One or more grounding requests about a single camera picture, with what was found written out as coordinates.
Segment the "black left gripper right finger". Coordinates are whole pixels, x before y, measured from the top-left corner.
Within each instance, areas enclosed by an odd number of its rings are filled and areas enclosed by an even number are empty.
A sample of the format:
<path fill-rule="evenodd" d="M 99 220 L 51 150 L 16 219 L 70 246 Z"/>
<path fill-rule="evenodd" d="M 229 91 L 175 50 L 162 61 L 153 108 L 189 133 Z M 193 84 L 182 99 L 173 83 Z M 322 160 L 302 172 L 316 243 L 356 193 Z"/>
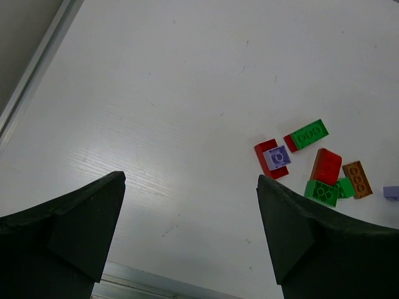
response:
<path fill-rule="evenodd" d="M 285 298 L 397 298 L 398 231 L 346 216 L 259 176 L 257 198 Z"/>

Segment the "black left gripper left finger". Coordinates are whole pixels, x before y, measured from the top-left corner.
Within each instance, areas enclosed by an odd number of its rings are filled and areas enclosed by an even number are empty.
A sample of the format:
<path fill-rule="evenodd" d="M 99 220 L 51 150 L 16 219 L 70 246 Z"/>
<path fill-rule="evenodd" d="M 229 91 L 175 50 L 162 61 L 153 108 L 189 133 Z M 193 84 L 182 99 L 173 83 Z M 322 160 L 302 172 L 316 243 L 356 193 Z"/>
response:
<path fill-rule="evenodd" d="M 90 298 L 102 278 L 125 194 L 110 174 L 1 218 L 1 298 Z"/>

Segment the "green 2x2 lego brick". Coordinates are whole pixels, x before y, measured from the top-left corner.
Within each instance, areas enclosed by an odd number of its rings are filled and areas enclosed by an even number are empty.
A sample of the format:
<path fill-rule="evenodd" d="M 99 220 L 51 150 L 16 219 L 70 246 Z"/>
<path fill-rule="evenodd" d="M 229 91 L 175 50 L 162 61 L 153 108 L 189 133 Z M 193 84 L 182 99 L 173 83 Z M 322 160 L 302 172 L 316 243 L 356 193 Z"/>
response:
<path fill-rule="evenodd" d="M 307 182 L 304 196 L 328 207 L 336 207 L 339 190 L 318 180 Z"/>

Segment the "small green lego brick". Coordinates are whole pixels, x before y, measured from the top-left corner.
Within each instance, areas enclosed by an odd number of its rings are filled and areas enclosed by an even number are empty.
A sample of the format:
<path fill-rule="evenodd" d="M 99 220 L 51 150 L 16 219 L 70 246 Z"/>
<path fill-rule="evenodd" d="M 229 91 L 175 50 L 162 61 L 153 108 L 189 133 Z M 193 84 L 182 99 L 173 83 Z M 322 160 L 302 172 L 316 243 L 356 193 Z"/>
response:
<path fill-rule="evenodd" d="M 334 188 L 339 190 L 338 199 L 347 199 L 355 196 L 355 189 L 353 188 L 349 178 L 338 179 Z"/>

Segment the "red curved lego brick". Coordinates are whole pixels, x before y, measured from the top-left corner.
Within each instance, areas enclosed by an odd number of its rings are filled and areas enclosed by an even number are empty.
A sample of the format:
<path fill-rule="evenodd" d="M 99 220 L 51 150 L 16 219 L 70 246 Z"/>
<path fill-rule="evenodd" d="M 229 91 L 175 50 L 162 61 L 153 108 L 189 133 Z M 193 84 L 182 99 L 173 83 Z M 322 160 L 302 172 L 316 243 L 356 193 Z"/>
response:
<path fill-rule="evenodd" d="M 321 148 L 317 151 L 310 180 L 317 180 L 333 186 L 338 180 L 341 165 L 341 156 L 326 148 Z"/>

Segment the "orange long lego plate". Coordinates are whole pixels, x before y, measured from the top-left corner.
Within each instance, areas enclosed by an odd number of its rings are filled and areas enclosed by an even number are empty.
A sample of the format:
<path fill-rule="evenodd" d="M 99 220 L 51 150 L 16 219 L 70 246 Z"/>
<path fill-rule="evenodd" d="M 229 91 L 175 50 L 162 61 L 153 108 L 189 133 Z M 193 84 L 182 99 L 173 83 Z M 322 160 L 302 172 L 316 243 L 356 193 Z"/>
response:
<path fill-rule="evenodd" d="M 361 199 L 373 194 L 372 188 L 360 161 L 345 164 L 342 166 L 342 169 L 355 190 L 355 199 Z"/>

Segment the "purple square lego brick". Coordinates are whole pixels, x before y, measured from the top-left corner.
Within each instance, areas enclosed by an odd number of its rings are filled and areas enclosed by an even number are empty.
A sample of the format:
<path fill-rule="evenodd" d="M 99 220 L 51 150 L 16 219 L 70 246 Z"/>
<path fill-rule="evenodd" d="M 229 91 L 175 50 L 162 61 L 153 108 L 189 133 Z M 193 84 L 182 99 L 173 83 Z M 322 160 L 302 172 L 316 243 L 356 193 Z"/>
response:
<path fill-rule="evenodd" d="M 269 149 L 263 152 L 267 167 L 273 171 L 288 164 L 291 164 L 291 159 L 284 145 Z"/>

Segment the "long red lego plate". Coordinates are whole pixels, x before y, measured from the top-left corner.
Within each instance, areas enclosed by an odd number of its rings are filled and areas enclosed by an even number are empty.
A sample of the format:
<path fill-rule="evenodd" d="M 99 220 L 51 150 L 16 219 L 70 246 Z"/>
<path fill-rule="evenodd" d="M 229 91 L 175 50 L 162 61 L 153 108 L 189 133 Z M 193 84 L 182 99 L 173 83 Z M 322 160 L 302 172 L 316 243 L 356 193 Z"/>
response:
<path fill-rule="evenodd" d="M 291 151 L 291 153 L 295 153 L 298 151 L 296 144 L 294 143 L 294 140 L 292 139 L 291 135 L 288 134 L 284 137 L 284 141 L 286 142 L 287 147 Z"/>

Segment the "long green lego brick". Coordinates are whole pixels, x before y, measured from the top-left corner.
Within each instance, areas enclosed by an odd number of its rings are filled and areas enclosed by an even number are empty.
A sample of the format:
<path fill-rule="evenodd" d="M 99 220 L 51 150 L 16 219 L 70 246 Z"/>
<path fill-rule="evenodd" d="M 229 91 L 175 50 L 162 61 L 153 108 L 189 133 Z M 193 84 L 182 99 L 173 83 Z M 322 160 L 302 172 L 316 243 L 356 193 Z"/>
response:
<path fill-rule="evenodd" d="M 296 148 L 302 150 L 329 135 L 323 121 L 316 120 L 290 134 Z"/>

